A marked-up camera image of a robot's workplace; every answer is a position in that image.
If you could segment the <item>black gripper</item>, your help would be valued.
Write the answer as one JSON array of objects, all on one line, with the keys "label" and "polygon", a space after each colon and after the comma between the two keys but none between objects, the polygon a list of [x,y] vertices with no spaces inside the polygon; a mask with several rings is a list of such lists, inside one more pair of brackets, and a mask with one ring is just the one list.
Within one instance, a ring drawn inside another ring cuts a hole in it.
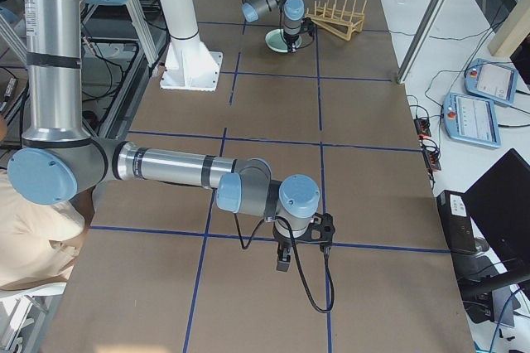
[{"label": "black gripper", "polygon": [[277,266],[276,270],[286,273],[290,267],[291,254],[295,245],[290,236],[282,235],[276,228],[272,229],[272,234],[277,241]]},{"label": "black gripper", "polygon": [[287,52],[297,52],[301,45],[301,37],[299,35],[284,34],[284,41],[287,47]]}]

